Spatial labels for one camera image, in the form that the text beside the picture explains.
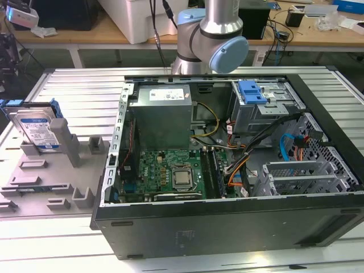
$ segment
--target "wooden table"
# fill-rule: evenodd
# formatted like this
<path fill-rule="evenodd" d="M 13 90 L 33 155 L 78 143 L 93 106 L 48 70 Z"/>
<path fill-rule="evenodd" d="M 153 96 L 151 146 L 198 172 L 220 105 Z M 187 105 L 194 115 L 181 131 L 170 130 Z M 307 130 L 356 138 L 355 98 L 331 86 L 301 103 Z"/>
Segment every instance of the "wooden table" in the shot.
<path fill-rule="evenodd" d="M 317 0 L 316 4 L 325 4 L 326 0 Z M 292 3 L 279 2 L 282 10 L 292 8 Z M 270 18 L 280 11 L 272 10 Z M 364 20 L 364 15 L 340 13 L 348 18 Z M 277 22 L 283 23 L 287 17 L 282 12 L 275 17 Z M 294 33 L 293 41 L 288 45 L 288 51 L 316 51 L 316 52 L 362 52 L 364 51 L 364 36 L 352 30 L 341 28 L 339 31 L 320 32 L 315 29 L 316 19 L 303 18 L 299 28 L 291 28 Z M 130 44 L 123 33 L 106 14 L 101 14 L 98 22 L 91 31 L 60 30 L 57 36 L 39 38 L 30 31 L 15 31 L 17 39 L 27 48 L 67 49 L 69 50 L 75 68 L 83 68 L 83 62 L 78 53 L 80 49 L 116 49 L 117 58 L 121 61 L 119 49 L 156 49 L 154 39 L 142 44 Z M 274 40 L 273 31 L 267 28 L 262 40 L 249 40 L 250 49 L 255 51 L 254 66 L 262 65 L 266 52 Z M 177 35 L 160 37 L 162 49 L 176 49 Z"/>

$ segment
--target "hard drive label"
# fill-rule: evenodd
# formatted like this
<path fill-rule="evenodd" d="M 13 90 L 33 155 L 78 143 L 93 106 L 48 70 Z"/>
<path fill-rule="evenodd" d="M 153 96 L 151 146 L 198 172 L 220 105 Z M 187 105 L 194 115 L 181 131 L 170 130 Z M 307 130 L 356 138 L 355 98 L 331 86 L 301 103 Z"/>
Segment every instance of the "hard drive label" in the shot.
<path fill-rule="evenodd" d="M 54 133 L 49 128 L 49 122 L 46 118 L 22 118 L 25 133 L 31 138 L 34 145 L 52 149 L 58 148 L 59 142 Z"/>

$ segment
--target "gray support block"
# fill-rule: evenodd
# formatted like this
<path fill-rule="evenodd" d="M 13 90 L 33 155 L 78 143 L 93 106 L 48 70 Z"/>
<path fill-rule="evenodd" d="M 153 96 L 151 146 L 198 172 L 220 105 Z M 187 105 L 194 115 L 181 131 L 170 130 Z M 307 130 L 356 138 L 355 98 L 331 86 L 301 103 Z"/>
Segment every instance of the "gray support block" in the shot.
<path fill-rule="evenodd" d="M 0 212 L 15 212 L 18 206 L 10 200 L 0 201 Z"/>
<path fill-rule="evenodd" d="M 24 142 L 20 145 L 21 149 L 27 156 L 39 156 L 39 151 L 34 144 L 25 144 Z"/>
<path fill-rule="evenodd" d="M 43 169 L 47 167 L 47 162 L 44 159 L 39 160 L 24 160 L 20 161 L 20 169 Z"/>
<path fill-rule="evenodd" d="M 50 210 L 69 209 L 71 204 L 66 198 L 49 198 L 47 207 L 49 207 Z"/>
<path fill-rule="evenodd" d="M 39 176 L 13 177 L 10 181 L 10 185 L 30 186 L 39 185 L 41 182 L 42 180 Z"/>
<path fill-rule="evenodd" d="M 92 155 L 99 155 L 105 152 L 105 144 L 101 136 L 91 136 L 88 145 Z"/>
<path fill-rule="evenodd" d="M 67 194 L 72 194 L 74 191 L 73 187 L 71 184 L 67 184 L 67 187 L 53 187 L 52 188 L 52 192 L 54 192 L 56 195 L 67 195 Z"/>
<path fill-rule="evenodd" d="M 0 193 L 3 197 L 15 197 L 21 195 L 21 193 L 18 192 L 16 189 L 1 189 Z"/>
<path fill-rule="evenodd" d="M 71 135 L 67 124 L 68 122 L 65 118 L 54 118 L 49 128 L 55 133 L 56 138 L 61 144 L 62 152 L 67 155 L 72 166 L 76 168 L 80 163 L 80 156 L 78 155 L 80 143 L 76 135 Z"/>
<path fill-rule="evenodd" d="M 93 195 L 91 189 L 87 187 L 85 195 L 82 195 L 78 188 L 72 195 L 72 201 L 76 204 L 78 208 L 92 208 L 95 196 Z"/>

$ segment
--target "light blue robot joint cap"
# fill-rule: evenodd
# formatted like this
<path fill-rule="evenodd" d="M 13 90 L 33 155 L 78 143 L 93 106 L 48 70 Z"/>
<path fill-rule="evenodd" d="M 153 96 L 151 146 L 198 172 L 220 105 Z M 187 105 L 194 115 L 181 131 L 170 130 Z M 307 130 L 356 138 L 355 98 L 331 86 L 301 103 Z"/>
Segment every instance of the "light blue robot joint cap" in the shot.
<path fill-rule="evenodd" d="M 188 9 L 178 14 L 177 24 L 187 24 L 201 21 L 206 15 L 205 9 Z"/>
<path fill-rule="evenodd" d="M 217 73 L 230 73 L 244 62 L 248 51 L 249 44 L 246 38 L 234 37 L 216 50 L 210 59 L 209 66 Z"/>

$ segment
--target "white container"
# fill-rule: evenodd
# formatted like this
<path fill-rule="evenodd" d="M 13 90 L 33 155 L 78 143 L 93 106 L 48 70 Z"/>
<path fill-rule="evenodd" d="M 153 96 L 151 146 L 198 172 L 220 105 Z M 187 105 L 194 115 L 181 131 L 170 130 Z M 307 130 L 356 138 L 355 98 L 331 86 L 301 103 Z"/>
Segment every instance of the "white container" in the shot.
<path fill-rule="evenodd" d="M 143 43 L 154 37 L 149 0 L 98 0 L 131 44 Z M 178 13 L 187 9 L 188 0 L 168 0 L 177 23 Z M 177 34 L 168 19 L 162 0 L 156 0 L 155 24 L 159 36 Z"/>

